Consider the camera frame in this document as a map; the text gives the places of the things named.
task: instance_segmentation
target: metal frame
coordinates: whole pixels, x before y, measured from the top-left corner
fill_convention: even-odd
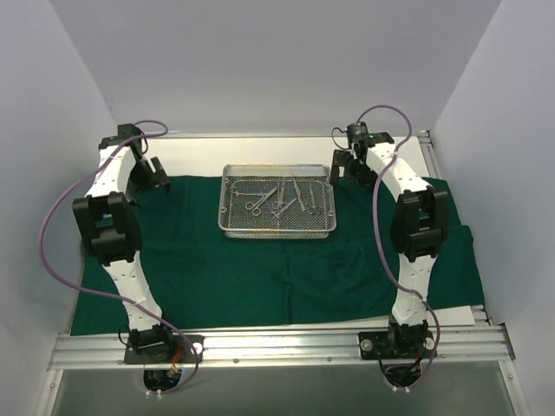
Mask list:
[[[429,176],[440,178],[440,171],[429,133],[418,137]],[[435,365],[442,362],[497,361],[516,415],[530,414],[514,371],[513,349],[503,325],[493,325],[483,306],[473,307],[473,326],[441,328],[441,342]],[[236,328],[191,331],[205,337],[203,368],[283,367],[322,365],[367,365],[359,357],[357,334],[385,328]],[[41,391],[36,416],[50,415],[64,370],[137,369],[160,365],[124,365],[124,347],[116,334],[59,335]]]

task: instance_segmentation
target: wire mesh basket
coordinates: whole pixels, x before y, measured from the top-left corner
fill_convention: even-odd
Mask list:
[[[330,169],[228,165],[218,223],[235,238],[326,238],[336,228]]]

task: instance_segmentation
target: purple cable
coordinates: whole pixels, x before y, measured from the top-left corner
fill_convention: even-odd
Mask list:
[[[41,228],[38,231],[38,255],[41,259],[41,264],[44,267],[44,269],[46,269],[46,271],[48,271],[48,273],[50,273],[50,275],[52,277],[55,278],[55,280],[57,280],[59,283],[83,292],[83,293],[89,293],[90,295],[95,295],[95,296],[101,296],[101,297],[108,297],[110,299],[115,299],[116,301],[120,301],[120,302],[127,302],[127,303],[131,303],[132,305],[134,305],[138,310],[140,310],[141,312],[143,312],[144,314],[147,314],[148,316],[150,316],[151,318],[155,319],[156,321],[160,322],[162,325],[165,325],[166,327],[170,328],[173,332],[177,333],[181,338],[183,338],[183,341],[185,341],[185,343],[187,344],[187,346],[191,349],[191,351],[193,352],[193,355],[195,357],[195,363],[194,363],[194,370],[185,378],[185,379],[181,379],[180,382],[170,388],[167,389],[165,392],[162,392],[163,394],[166,393],[173,393],[176,392],[177,390],[179,390],[181,387],[183,387],[186,383],[188,383],[193,377],[194,375],[197,373],[197,371],[199,370],[199,355],[197,354],[196,349],[193,346],[193,343],[191,342],[191,340],[189,340],[189,338],[183,334],[179,329],[177,329],[176,327],[174,327],[174,325],[172,325],[170,322],[159,318],[158,316],[156,316],[155,314],[153,314],[150,310],[140,306],[139,304],[136,304],[135,301],[133,299],[130,299],[128,297],[125,296],[120,296],[120,295],[116,295],[114,293],[109,293],[109,292],[102,292],[100,290],[94,290],[94,289],[88,289],[88,288],[83,288],[82,286],[79,286],[77,284],[74,284],[66,279],[64,279],[63,277],[61,277],[60,275],[58,275],[56,273],[56,271],[54,269],[52,269],[52,266],[50,266],[46,255],[44,253],[44,235],[46,233],[46,228],[49,225],[49,221],[52,218],[52,215],[54,214],[54,212],[56,211],[56,209],[58,208],[58,206],[60,206],[60,204],[62,203],[62,201],[79,185],[81,185],[84,182],[87,182],[89,180],[94,180],[96,175],[100,172],[102,172],[104,169],[106,169],[106,167],[110,164],[110,162],[112,161],[113,157],[126,145],[128,145],[129,143],[131,143],[133,140],[142,140],[142,139],[148,139],[148,138],[153,138],[153,137],[160,137],[163,136],[164,134],[166,134],[168,132],[168,128],[167,125],[162,123],[161,121],[157,121],[157,120],[141,120],[141,121],[137,121],[136,123],[134,123],[136,126],[139,126],[139,124],[144,124],[144,123],[154,123],[154,124],[158,124],[159,126],[162,126],[164,128],[164,131],[161,133],[144,133],[144,134],[139,134],[133,137],[130,137],[129,139],[125,139],[123,140],[116,148],[115,150],[112,152],[112,154],[110,154],[110,156],[108,157],[108,159],[102,164],[100,165],[98,168],[96,168],[93,172],[91,172],[89,175],[87,175],[85,178],[78,180],[77,182],[75,182],[72,186],[70,186],[68,189],[66,189],[64,192],[62,192],[62,195],[60,195],[58,197],[58,199],[54,202],[54,204],[52,204],[52,206],[50,207],[50,209],[48,210],[48,212],[46,213],[46,216],[44,217],[44,220],[42,221],[41,224]]]
[[[422,303],[424,304],[424,307],[429,311],[430,315],[434,318],[435,328],[436,328],[436,331],[437,331],[437,334],[435,336],[434,347],[432,348],[432,351],[430,353],[431,356],[430,356],[430,359],[428,361],[428,364],[424,368],[424,371],[422,372],[422,374],[418,378],[418,380],[416,380],[413,384],[411,384],[410,386],[407,387],[408,389],[411,389],[411,388],[417,387],[422,382],[422,379],[429,372],[429,369],[432,367],[432,362],[434,362],[434,357],[437,353],[437,348],[440,345],[441,329],[440,329],[440,321],[437,318],[437,315],[435,314],[434,310],[430,307],[428,302],[426,302],[424,300],[424,296],[422,296],[420,294],[420,292],[418,292],[418,290],[405,288],[404,286],[400,285],[399,282],[397,282],[397,279],[395,279],[395,276],[393,276],[393,272],[389,268],[388,261],[385,258],[385,253],[383,252],[382,238],[380,237],[380,225],[378,223],[378,192],[380,190],[380,184],[382,183],[383,176],[389,170],[389,168],[391,166],[393,166],[395,164],[395,162],[397,161],[397,153],[399,152],[399,149],[401,148],[402,145],[407,143],[408,140],[410,139],[410,137],[413,135],[413,126],[410,123],[410,120],[408,119],[407,115],[405,113],[403,113],[403,111],[401,111],[397,107],[388,106],[386,104],[381,104],[381,105],[370,107],[369,109],[367,109],[366,111],[364,111],[360,115],[360,117],[358,118],[358,120],[356,120],[356,122],[358,123],[362,119],[362,117],[364,117],[367,113],[369,113],[372,110],[376,110],[377,108],[387,108],[389,110],[393,110],[396,113],[398,113],[407,122],[408,134],[407,134],[407,137],[405,139],[401,140],[397,144],[397,146],[395,146],[395,150],[394,150],[394,153],[393,153],[393,157],[391,158],[391,161],[382,169],[382,171],[378,175],[378,178],[377,178],[377,180],[375,181],[375,184],[374,184],[374,191],[372,193],[372,221],[374,223],[375,243],[376,243],[377,248],[378,248],[378,254],[380,255],[380,260],[382,261],[383,269],[385,270],[386,275],[388,275],[389,280],[399,290],[402,290],[403,292],[407,292],[407,293],[416,295],[422,301]],[[409,365],[410,364],[399,364],[399,365],[396,365],[395,367],[409,366]],[[386,379],[386,381],[388,382],[388,384],[392,388],[395,387],[391,383],[389,383],[389,381],[387,379]]]

